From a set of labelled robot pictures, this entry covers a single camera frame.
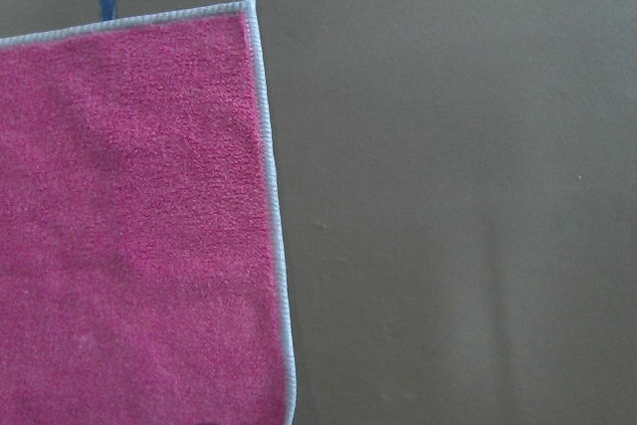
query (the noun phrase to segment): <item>pink towel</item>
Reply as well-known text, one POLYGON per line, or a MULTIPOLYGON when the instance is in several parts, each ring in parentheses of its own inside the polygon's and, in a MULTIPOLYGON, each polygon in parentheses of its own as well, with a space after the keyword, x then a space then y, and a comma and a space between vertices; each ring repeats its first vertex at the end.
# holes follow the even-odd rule
POLYGON ((283 425, 254 0, 0 41, 0 424, 283 425))

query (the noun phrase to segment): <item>pink cloth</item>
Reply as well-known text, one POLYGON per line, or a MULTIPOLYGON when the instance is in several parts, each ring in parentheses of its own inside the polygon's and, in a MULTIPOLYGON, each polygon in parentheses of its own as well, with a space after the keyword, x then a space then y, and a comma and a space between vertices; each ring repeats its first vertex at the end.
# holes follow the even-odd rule
POLYGON ((0 50, 0 423, 280 425, 244 13, 0 50))

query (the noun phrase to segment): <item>white border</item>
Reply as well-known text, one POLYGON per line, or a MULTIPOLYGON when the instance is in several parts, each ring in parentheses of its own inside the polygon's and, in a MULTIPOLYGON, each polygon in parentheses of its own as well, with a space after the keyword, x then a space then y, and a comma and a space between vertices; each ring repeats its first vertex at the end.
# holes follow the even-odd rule
POLYGON ((237 12, 245 12, 248 19, 250 43, 252 48, 255 81, 257 88, 257 98, 259 102, 259 111, 261 114, 261 135, 264 143, 264 165, 266 169, 266 179, 268 182, 268 192, 270 200, 270 221, 273 230, 272 243, 276 266, 275 271, 279 287, 281 335, 286 367, 286 394, 288 403, 286 407, 285 425, 292 425, 297 403, 297 376, 295 368, 294 348, 292 344, 292 329, 290 326, 288 281, 286 277, 286 259, 283 244, 283 230, 281 226, 281 213, 279 211, 277 170, 275 167, 275 156, 272 146, 270 109, 268 107, 266 74, 263 63, 263 53, 261 50, 259 23, 257 22, 256 0, 241 0, 237 2, 229 2, 226 4, 197 7, 194 9, 176 10, 172 12, 162 12, 159 14, 141 15, 138 17, 128 17, 125 19, 97 22, 94 24, 81 25, 68 29, 54 30, 51 32, 41 32, 36 34, 20 35, 17 37, 9 37, 6 39, 0 39, 0 48, 15 45, 32 44, 36 42, 55 41, 78 35, 119 30, 139 25, 159 24, 171 22, 174 20, 194 19, 197 17, 209 17, 213 15, 232 14, 237 12))

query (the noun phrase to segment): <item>microfiber cloth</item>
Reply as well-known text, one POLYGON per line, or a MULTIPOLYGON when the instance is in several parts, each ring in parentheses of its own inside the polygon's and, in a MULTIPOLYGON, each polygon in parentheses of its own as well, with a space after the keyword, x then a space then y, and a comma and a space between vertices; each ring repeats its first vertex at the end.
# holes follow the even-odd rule
POLYGON ((0 41, 0 424, 286 425, 255 1, 0 41))

